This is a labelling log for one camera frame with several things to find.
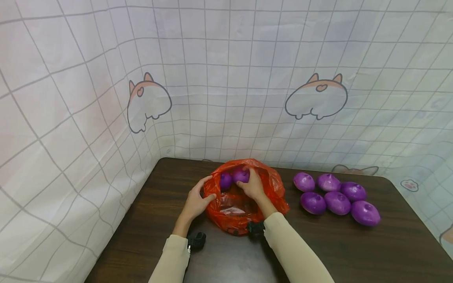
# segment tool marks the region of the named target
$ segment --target dark brown table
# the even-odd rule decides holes
[[[220,164],[161,159],[130,207],[86,282],[148,282],[187,196]],[[382,177],[336,173],[340,181],[363,185],[380,210],[375,228],[351,216],[301,209],[301,193],[292,184],[294,169],[277,168],[286,188],[286,218],[325,264],[336,283],[453,282],[453,261],[392,183]],[[322,172],[309,171],[313,177]],[[288,282],[265,239],[221,231],[202,215],[191,231],[207,235],[204,249],[192,252],[184,282]]]

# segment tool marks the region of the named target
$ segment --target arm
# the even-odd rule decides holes
[[[263,212],[264,236],[274,251],[291,283],[333,283],[333,279],[318,256],[291,227],[264,194],[263,184],[253,168],[248,168],[248,183],[238,182],[246,195],[251,197]]]
[[[173,232],[165,242],[162,255],[154,268],[149,283],[181,283],[189,263],[187,233],[192,221],[200,215],[207,205],[216,198],[215,194],[206,198],[200,196],[203,184],[212,176],[201,179],[189,192],[183,211],[176,220]]]

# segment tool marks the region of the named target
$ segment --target orange plastic bag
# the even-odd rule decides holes
[[[207,216],[222,230],[233,235],[244,235],[248,233],[247,225],[250,221],[259,222],[264,220],[263,213],[254,200],[245,195],[244,191],[233,184],[231,188],[220,192],[220,175],[224,171],[230,173],[236,167],[246,165],[252,166],[263,182],[264,192],[275,208],[286,214],[289,205],[284,199],[284,187],[280,175],[269,166],[256,159],[232,160],[223,164],[212,172],[213,178],[204,184],[204,195],[215,193],[215,201],[212,201],[207,209]]]

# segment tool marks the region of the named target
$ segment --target wall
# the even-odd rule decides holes
[[[161,157],[384,176],[453,257],[452,15],[2,1],[0,282],[82,282]]]

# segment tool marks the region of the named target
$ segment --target long sleeve shirt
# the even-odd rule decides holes
[[[269,216],[264,226],[264,236],[291,283],[333,283],[324,264],[281,213]],[[190,257],[187,244],[180,236],[167,239],[149,283],[183,282]]]

